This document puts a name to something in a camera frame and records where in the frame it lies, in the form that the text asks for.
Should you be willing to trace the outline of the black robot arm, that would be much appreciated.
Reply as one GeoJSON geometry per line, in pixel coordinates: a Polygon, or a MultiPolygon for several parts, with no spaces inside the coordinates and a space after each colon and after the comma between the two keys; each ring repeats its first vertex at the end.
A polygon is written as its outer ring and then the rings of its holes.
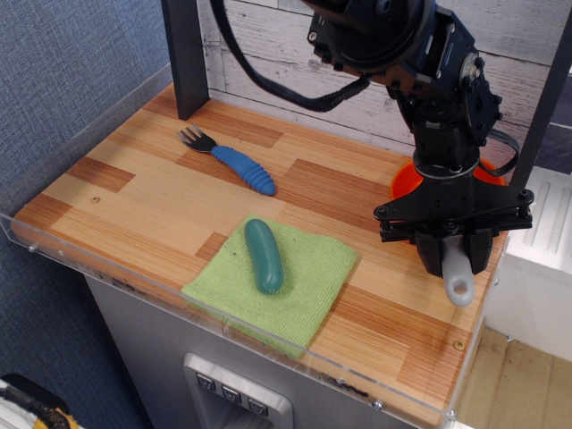
{"type": "Polygon", "coordinates": [[[433,1],[313,1],[309,41],[336,70],[384,85],[414,136],[421,183],[374,210],[383,241],[414,244],[425,269],[444,273],[445,241],[460,239],[473,273],[501,231],[532,224],[534,195],[478,179],[501,98],[455,13],[433,1]]]}

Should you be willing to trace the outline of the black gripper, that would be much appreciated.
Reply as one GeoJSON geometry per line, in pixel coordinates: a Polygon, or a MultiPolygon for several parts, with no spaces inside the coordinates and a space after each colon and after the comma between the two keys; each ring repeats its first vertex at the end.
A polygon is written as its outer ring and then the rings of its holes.
{"type": "Polygon", "coordinates": [[[472,172],[437,181],[422,177],[408,162],[391,182],[391,200],[374,210],[382,241],[415,242],[425,270],[442,276],[438,238],[464,235],[472,273],[479,274],[499,232],[532,227],[534,193],[507,185],[504,175],[483,159],[472,172]]]}

